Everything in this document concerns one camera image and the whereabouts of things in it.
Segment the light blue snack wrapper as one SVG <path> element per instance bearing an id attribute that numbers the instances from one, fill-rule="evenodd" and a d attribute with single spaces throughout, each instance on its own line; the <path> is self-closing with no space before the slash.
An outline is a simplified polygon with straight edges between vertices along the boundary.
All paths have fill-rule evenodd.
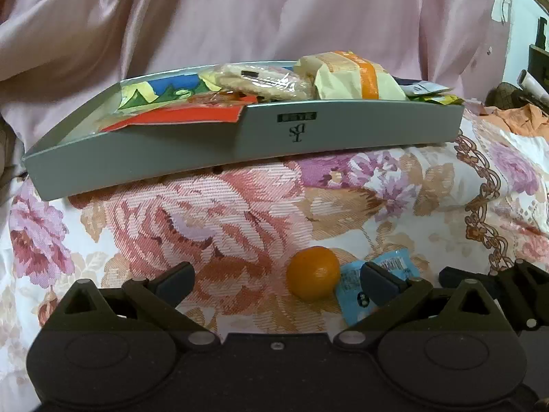
<path id="1" fill-rule="evenodd" d="M 419 276 L 405 248 L 342 265 L 335 293 L 345 323 L 351 327 L 365 319 L 406 289 L 409 278 Z"/>

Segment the dark blue snack packet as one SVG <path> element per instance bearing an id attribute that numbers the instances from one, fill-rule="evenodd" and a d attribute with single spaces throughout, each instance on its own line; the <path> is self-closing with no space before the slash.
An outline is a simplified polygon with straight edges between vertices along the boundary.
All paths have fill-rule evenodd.
<path id="1" fill-rule="evenodd" d="M 451 90 L 449 87 L 434 82 L 394 77 L 396 83 L 409 98 L 417 98 L 434 94 L 441 94 Z"/>

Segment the floral bed sheet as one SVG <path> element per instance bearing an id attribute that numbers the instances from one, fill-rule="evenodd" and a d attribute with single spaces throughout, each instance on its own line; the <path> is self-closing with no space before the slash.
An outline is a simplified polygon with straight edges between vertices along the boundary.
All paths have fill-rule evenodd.
<path id="1" fill-rule="evenodd" d="M 336 332 L 335 299 L 305 303 L 286 266 L 320 245 L 341 263 L 401 248 L 421 275 L 548 265 L 548 141 L 464 114 L 441 146 L 287 158 L 55 201 L 8 165 L 1 191 L 1 407 L 37 398 L 28 349 L 70 285 L 118 287 L 188 261 L 182 311 L 226 334 Z"/>

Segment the red snack packet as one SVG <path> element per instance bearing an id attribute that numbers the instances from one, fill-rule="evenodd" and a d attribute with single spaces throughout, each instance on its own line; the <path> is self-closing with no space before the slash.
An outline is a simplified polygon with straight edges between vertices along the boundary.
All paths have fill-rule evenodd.
<path id="1" fill-rule="evenodd" d="M 255 104 L 257 101 L 257 97 L 242 93 L 202 93 L 192 97 L 192 101 L 172 101 L 159 108 L 147 109 L 137 114 L 108 115 L 98 124 L 98 132 L 111 132 L 131 126 L 233 124 L 239 120 L 247 105 Z"/>

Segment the small orange mandarin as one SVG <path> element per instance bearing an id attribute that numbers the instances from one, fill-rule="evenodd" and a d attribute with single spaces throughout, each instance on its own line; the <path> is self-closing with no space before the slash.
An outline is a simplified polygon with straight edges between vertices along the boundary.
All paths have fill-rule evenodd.
<path id="1" fill-rule="evenodd" d="M 286 271 L 289 292 L 304 301 L 329 297 L 341 279 L 341 265 L 335 253 L 324 247 L 297 252 Z"/>

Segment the green yellow snack packet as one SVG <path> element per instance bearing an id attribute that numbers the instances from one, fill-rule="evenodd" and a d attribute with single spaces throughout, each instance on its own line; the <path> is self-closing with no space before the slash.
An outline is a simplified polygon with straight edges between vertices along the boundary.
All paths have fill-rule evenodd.
<path id="1" fill-rule="evenodd" d="M 411 98 L 412 101 L 434 103 L 442 106 L 462 105 L 464 100 L 454 94 L 429 94 Z"/>

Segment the orange cloth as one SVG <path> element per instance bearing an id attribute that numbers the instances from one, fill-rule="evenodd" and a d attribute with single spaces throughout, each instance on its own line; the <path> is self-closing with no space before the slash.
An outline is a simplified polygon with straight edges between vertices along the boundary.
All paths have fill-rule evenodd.
<path id="1" fill-rule="evenodd" d="M 482 118 L 505 132 L 549 141 L 548 115 L 536 105 L 529 103 L 508 110 L 491 107 L 491 112 L 482 115 Z"/>

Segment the grey snack tray box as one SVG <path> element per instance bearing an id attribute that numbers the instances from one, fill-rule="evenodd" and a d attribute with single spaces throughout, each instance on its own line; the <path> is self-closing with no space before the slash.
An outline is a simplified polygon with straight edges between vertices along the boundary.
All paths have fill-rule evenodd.
<path id="1" fill-rule="evenodd" d="M 438 144 L 456 139 L 464 108 L 419 101 L 284 101 L 242 108 L 238 120 L 155 120 L 99 132 L 102 117 L 132 102 L 199 89 L 203 67 L 122 80 L 47 132 L 22 157 L 49 201 L 216 165 L 304 153 Z"/>

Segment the pink satin quilt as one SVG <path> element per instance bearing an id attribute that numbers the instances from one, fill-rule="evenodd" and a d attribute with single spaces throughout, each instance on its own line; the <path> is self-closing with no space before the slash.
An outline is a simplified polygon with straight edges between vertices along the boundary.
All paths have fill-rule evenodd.
<path id="1" fill-rule="evenodd" d="M 125 78 L 349 50 L 459 88 L 494 0 L 1 0 L 1 116 L 25 146 Z"/>

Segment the yellow orange bread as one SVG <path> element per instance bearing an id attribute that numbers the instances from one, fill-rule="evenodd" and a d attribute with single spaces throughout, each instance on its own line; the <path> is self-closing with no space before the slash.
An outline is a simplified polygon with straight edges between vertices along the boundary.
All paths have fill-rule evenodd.
<path id="1" fill-rule="evenodd" d="M 319 100 L 406 101 L 405 92 L 379 63 L 352 51 L 301 57 L 294 72 L 311 81 Z"/>

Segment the round cake clear wrapper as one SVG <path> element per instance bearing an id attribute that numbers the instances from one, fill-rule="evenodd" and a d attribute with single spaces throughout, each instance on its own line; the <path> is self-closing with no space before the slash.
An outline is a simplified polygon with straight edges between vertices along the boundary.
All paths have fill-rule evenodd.
<path id="1" fill-rule="evenodd" d="M 226 63 L 213 69 L 212 78 L 218 87 L 266 101 L 308 101 L 314 95 L 308 79 L 282 67 Z"/>

